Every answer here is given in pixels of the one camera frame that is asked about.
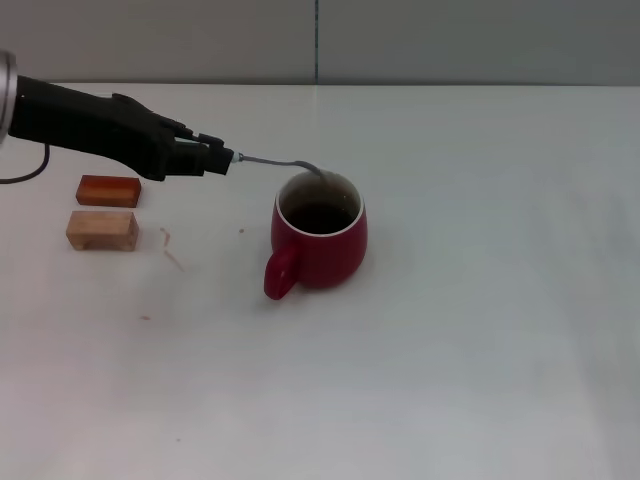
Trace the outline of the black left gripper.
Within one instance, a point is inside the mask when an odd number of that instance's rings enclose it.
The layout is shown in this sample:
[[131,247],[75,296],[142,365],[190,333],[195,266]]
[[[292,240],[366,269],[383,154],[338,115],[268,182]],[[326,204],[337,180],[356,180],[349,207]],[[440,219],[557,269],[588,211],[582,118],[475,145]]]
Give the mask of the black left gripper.
[[113,159],[148,180],[226,175],[236,153],[123,95],[98,97],[20,76],[9,135]]

